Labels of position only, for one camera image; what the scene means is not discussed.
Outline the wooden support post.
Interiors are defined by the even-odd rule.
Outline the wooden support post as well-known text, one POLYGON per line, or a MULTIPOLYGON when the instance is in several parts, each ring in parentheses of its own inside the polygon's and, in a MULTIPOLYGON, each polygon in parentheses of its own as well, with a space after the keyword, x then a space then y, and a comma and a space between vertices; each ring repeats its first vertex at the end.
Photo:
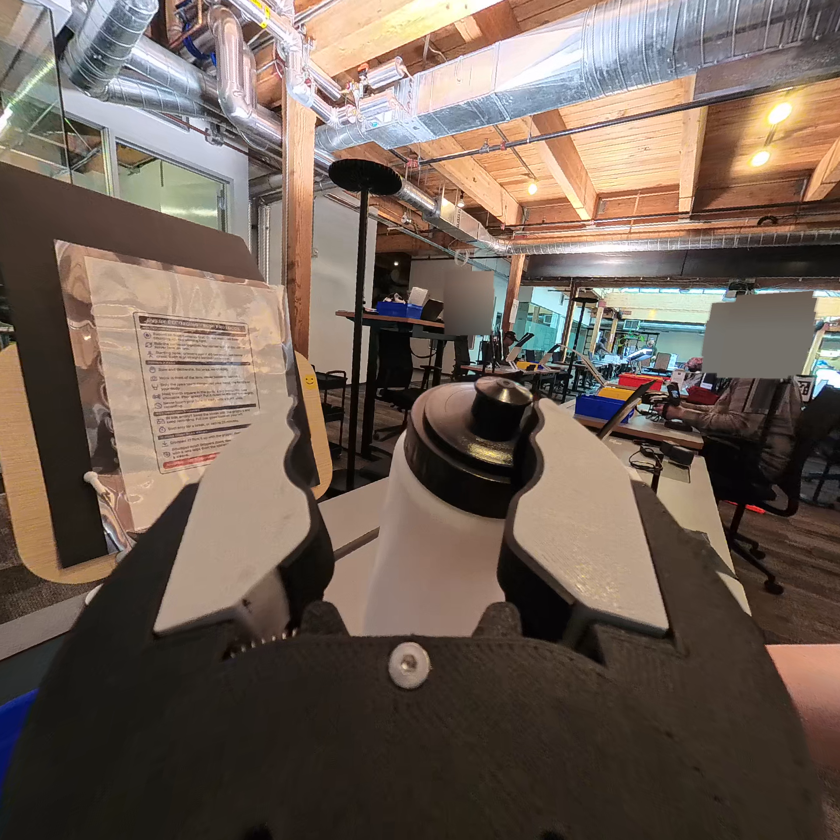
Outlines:
POLYGON ((510 331, 511 325, 516 319, 515 310, 518 307, 518 296, 525 262, 525 255, 519 254, 511 257, 507 291, 502 309, 502 321, 500 326, 502 333, 510 331))
POLYGON ((283 87, 282 256, 290 336, 295 351, 309 357, 312 287, 314 132, 316 115, 283 87))

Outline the person's right forearm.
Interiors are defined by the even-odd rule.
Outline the person's right forearm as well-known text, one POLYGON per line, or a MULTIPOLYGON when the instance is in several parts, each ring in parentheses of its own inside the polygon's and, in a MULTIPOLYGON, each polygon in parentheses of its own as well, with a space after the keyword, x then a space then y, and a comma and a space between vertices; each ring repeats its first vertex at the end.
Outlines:
POLYGON ((767 651, 797 709, 814 762, 839 771, 839 645, 772 644, 767 651))

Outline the white bottle black cap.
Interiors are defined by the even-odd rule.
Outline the white bottle black cap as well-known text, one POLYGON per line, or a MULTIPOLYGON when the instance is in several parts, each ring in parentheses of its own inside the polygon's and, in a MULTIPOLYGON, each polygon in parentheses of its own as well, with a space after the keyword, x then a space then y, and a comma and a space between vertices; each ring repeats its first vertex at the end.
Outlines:
POLYGON ((505 377, 422 393, 395 443, 367 636, 468 636, 503 600, 497 564, 532 395, 505 377))

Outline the insulated silver pipe cluster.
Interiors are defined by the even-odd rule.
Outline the insulated silver pipe cluster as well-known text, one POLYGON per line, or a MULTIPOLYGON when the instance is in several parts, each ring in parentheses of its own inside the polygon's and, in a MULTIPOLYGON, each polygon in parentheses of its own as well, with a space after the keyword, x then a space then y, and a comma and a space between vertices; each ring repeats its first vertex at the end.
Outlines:
POLYGON ((282 123, 258 103, 256 58, 240 18, 268 30, 285 71, 290 95, 336 128, 347 114, 334 103, 341 89, 310 59, 296 25, 294 2, 222 2, 207 13, 215 44, 215 75, 145 37, 157 2, 71 2, 67 26, 73 39, 60 67, 87 95, 148 112, 206 121, 227 121, 252 147, 278 154, 282 123))

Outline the dark rectangular desk pad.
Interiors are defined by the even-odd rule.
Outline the dark rectangular desk pad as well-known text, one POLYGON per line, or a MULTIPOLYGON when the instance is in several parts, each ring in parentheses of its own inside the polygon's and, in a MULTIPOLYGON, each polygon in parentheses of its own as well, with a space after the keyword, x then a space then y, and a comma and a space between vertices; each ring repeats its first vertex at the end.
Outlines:
POLYGON ((689 535, 696 542, 699 542, 699 544, 702 546, 704 560, 711 569, 713 569, 721 577, 725 576, 735 581, 738 580, 738 576, 736 575, 735 571, 730 567, 728 562, 721 557, 719 552, 716 551, 711 545, 711 541, 706 532, 691 530, 687 528, 685 528, 684 530, 687 535, 689 535))

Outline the black office chair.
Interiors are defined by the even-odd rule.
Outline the black office chair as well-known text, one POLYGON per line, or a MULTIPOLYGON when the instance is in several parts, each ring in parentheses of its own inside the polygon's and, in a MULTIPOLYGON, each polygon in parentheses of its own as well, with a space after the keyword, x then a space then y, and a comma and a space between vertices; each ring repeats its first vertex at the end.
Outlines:
POLYGON ((727 460, 721 463, 721 470, 709 467, 708 471, 716 503, 725 501, 734 505, 731 521, 724 530, 728 547, 764 574, 764 589, 772 595, 781 595, 783 585, 763 564, 765 553, 759 543, 740 533, 743 514, 749 506, 783 519, 792 518, 798 512, 806 460, 838 426, 838 410, 838 390, 831 386, 824 387, 816 398, 806 404, 796 422, 786 467, 774 482, 767 479, 760 464, 772 413, 767 415, 762 425, 761 436, 754 440, 735 437, 718 439, 727 460))
POLYGON ((413 354, 411 336, 407 332, 384 329, 378 332, 377 374, 375 398, 403 412, 402 421, 395 426, 374 432, 377 440, 393 438, 405 427, 422 389, 413 387, 413 354))

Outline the wood-edged white desk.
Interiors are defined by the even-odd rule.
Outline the wood-edged white desk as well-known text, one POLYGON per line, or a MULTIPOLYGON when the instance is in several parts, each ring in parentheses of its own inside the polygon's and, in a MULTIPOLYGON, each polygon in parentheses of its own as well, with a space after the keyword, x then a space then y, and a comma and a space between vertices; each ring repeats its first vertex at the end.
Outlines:
MULTIPOLYGON (((575 399, 564 403, 561 407, 567 412, 570 412, 580 424, 590 429, 601 429, 606 422, 574 415, 574 401, 575 399)), ((620 423, 613 430, 612 435, 619 438, 643 439, 652 442, 668 441, 676 445, 694 449, 697 453, 704 446, 702 436, 698 433, 666 428, 663 423, 653 421, 646 415, 641 414, 637 409, 634 410, 626 422, 620 423)))

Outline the grey desk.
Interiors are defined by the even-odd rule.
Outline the grey desk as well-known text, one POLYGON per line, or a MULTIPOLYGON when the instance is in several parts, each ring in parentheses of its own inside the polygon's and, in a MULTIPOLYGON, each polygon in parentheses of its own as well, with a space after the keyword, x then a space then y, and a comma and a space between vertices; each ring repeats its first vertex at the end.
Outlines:
MULTIPOLYGON (((337 553, 359 542, 379 525, 387 487, 387 479, 381 479, 320 502, 322 517, 337 553)), ((694 458, 689 471, 672 465, 664 467, 657 494, 683 529, 706 535, 709 545, 720 557, 719 575, 741 608, 749 613, 747 597, 734 572, 704 460, 694 458)), ((376 548, 377 542, 373 539, 339 559, 326 592, 327 600, 339 608, 352 635, 361 635, 364 628, 376 548)), ((24 615, 2 622, 2 665, 66 633, 77 620, 87 594, 97 585, 96 582, 60 584, 57 602, 38 610, 33 608, 32 602, 27 602, 24 615)))

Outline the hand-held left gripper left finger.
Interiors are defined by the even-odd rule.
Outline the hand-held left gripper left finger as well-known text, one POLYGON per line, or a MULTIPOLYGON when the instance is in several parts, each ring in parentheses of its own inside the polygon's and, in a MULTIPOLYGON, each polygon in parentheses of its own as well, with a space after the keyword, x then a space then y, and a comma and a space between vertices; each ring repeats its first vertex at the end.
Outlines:
POLYGON ((260 412, 206 468, 154 622, 157 635, 231 622, 255 641, 297 627, 335 556, 291 457, 293 400, 260 412))

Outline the large silver air duct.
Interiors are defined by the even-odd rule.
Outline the large silver air duct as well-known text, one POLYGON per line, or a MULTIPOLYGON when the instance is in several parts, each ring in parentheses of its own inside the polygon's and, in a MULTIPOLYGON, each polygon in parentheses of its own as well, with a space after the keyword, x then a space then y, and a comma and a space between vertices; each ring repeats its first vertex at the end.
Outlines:
POLYGON ((600 2, 404 78, 316 147, 392 150, 792 49, 838 46, 838 2, 600 2))

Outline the black utility cart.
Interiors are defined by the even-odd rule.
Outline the black utility cart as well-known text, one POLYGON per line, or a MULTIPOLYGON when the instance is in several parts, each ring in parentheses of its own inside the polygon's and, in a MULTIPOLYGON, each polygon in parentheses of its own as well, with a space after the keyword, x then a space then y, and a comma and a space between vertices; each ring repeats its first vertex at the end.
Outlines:
POLYGON ((345 418, 345 407, 347 401, 347 387, 348 375, 346 371, 332 370, 326 372, 316 372, 318 390, 321 394, 321 406, 324 423, 339 424, 338 440, 336 442, 329 441, 329 450, 331 457, 337 459, 343 452, 342 438, 345 418), (330 402, 329 394, 331 392, 340 392, 339 402, 330 402))

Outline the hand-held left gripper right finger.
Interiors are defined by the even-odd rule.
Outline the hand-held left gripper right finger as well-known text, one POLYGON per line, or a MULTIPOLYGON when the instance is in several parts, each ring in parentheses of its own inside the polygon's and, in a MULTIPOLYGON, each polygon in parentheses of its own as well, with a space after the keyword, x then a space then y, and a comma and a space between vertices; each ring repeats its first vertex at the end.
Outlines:
POLYGON ((630 471, 567 411, 535 403, 497 578, 525 637, 575 646, 596 624, 665 637, 669 618, 630 471))

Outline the instruction sheet in clear holder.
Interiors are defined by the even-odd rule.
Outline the instruction sheet in clear holder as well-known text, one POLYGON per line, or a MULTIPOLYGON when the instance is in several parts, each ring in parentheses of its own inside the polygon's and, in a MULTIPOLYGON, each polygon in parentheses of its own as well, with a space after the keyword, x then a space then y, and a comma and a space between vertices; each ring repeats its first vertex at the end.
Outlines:
POLYGON ((298 400, 286 294, 263 280, 55 242, 91 466, 129 550, 260 414, 298 400))

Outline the slim round silver duct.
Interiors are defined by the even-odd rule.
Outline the slim round silver duct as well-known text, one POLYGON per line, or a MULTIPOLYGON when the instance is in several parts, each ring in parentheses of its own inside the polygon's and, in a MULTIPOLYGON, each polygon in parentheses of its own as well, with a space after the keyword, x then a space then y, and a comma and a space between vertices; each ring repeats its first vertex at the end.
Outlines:
POLYGON ((415 185, 402 181, 395 200, 419 212, 423 219, 457 239, 458 242, 487 250, 496 256, 570 256, 656 253, 678 250, 783 248, 797 246, 829 246, 839 244, 837 229, 817 229, 781 233, 775 228, 762 228, 758 233, 691 234, 681 237, 659 237, 619 240, 526 242, 502 239, 490 234, 486 227, 462 208, 444 197, 431 197, 415 185))

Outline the black floor lamp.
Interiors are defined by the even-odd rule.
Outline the black floor lamp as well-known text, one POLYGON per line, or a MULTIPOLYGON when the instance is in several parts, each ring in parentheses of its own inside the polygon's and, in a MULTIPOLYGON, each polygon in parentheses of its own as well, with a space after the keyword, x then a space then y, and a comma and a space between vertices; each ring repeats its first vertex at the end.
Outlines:
POLYGON ((353 296, 353 343, 350 388, 350 424, 348 463, 345 471, 345 490, 350 492, 355 482, 355 456, 358 435, 359 390, 361 378, 361 344, 364 315, 364 277, 366 271, 366 242, 368 235, 369 199, 375 196, 393 196, 403 185, 402 178, 391 167, 364 159, 345 159, 331 163, 329 177, 332 182, 349 193, 360 197, 356 271, 353 296))

